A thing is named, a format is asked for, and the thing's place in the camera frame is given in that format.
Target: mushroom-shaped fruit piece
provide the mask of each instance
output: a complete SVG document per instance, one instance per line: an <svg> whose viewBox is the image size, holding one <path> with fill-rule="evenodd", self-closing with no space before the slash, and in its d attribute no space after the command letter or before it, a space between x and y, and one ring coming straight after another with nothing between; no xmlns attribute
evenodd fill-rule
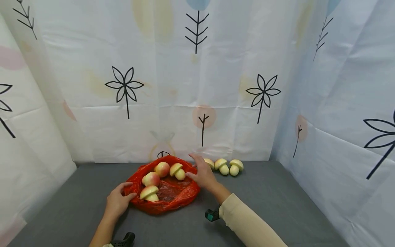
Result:
<svg viewBox="0 0 395 247"><path fill-rule="evenodd" d="M215 162L215 170L219 170L224 176L229 174L229 167L226 165L227 161L224 158L220 158Z"/></svg>
<svg viewBox="0 0 395 247"><path fill-rule="evenodd" d="M237 174L239 174L239 171L243 171L244 169L243 163L239 160L231 160L229 164L230 164L230 174L232 176L237 176Z"/></svg>
<svg viewBox="0 0 395 247"><path fill-rule="evenodd" d="M160 184L160 177L156 172L150 172L147 175L145 175L143 177L143 179L141 180L141 182L146 186L151 186L151 185L155 185L155 186L159 186Z"/></svg>
<svg viewBox="0 0 395 247"><path fill-rule="evenodd" d="M211 167L212 170L214 170L215 165L214 165L214 162L211 159L204 158L204 161Z"/></svg>
<svg viewBox="0 0 395 247"><path fill-rule="evenodd" d="M159 201L159 198L156 195L158 193L158 191L159 191L159 189L155 185L145 187L140 193L140 199L147 200L150 202Z"/></svg>
<svg viewBox="0 0 395 247"><path fill-rule="evenodd" d="M170 168L170 176L176 177L178 180L184 180L185 179L185 172L182 168L182 165L180 163L175 163L174 165L171 166Z"/></svg>
<svg viewBox="0 0 395 247"><path fill-rule="evenodd" d="M169 174L170 166L166 162L160 162L155 166L154 171L159 175L159 177L166 177Z"/></svg>

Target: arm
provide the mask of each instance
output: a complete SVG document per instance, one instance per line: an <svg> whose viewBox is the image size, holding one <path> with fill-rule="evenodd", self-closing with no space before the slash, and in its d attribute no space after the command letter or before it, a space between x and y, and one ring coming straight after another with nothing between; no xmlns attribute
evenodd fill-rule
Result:
<svg viewBox="0 0 395 247"><path fill-rule="evenodd" d="M100 221L89 247L100 247L110 244L115 224L128 208L129 201L136 196L136 193L131 193L127 196L122 195L124 187L131 186L132 184L133 183L121 183L111 191L110 195L107 197L107 205L103 218Z"/></svg>
<svg viewBox="0 0 395 247"><path fill-rule="evenodd" d="M276 232L235 194L226 198L219 214L247 247L286 247Z"/></svg>
<svg viewBox="0 0 395 247"><path fill-rule="evenodd" d="M247 247L286 247L281 238L235 194L218 183L204 159L190 154L195 160L197 174L186 175L214 195L220 207L220 217Z"/></svg>

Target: black device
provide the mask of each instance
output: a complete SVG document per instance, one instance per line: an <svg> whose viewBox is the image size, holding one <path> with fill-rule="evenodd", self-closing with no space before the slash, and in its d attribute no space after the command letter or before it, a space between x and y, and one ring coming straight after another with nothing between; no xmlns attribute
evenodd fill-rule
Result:
<svg viewBox="0 0 395 247"><path fill-rule="evenodd" d="M113 240L111 241L111 244L114 247L131 247L135 238L136 235L133 232L128 232L122 241Z"/></svg>
<svg viewBox="0 0 395 247"><path fill-rule="evenodd" d="M207 209L204 216L211 222L218 220L220 218L220 205L215 210Z"/></svg>

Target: hand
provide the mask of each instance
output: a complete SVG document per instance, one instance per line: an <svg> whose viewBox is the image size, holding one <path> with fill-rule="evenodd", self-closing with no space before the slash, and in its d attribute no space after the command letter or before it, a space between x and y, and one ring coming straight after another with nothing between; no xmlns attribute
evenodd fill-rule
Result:
<svg viewBox="0 0 395 247"><path fill-rule="evenodd" d="M187 172L185 175L188 178L194 180L200 187L210 190L218 183L210 166L204 161L204 159L200 155L191 153L189 154L189 156L191 156L191 158L195 160L197 174Z"/></svg>
<svg viewBox="0 0 395 247"><path fill-rule="evenodd" d="M118 218L126 211L129 206L129 201L136 196L136 193L131 193L123 196L122 193L125 187L131 186L132 182L121 183L110 195L107 196L107 205L104 211L103 218L118 220Z"/></svg>

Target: white curtain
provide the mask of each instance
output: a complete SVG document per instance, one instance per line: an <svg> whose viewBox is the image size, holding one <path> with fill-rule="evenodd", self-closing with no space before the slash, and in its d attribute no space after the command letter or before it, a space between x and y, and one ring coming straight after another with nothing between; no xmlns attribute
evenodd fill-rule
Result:
<svg viewBox="0 0 395 247"><path fill-rule="evenodd" d="M297 4L14 0L2 8L15 33L34 39L12 11L30 6L42 33L32 42L50 61L41 71L70 116L54 113L73 159L146 162L191 151L269 158Z"/></svg>
<svg viewBox="0 0 395 247"><path fill-rule="evenodd" d="M6 246L75 164L0 14L0 246Z"/></svg>
<svg viewBox="0 0 395 247"><path fill-rule="evenodd" d="M271 156L353 247L395 243L394 13L393 0L316 6Z"/></svg>

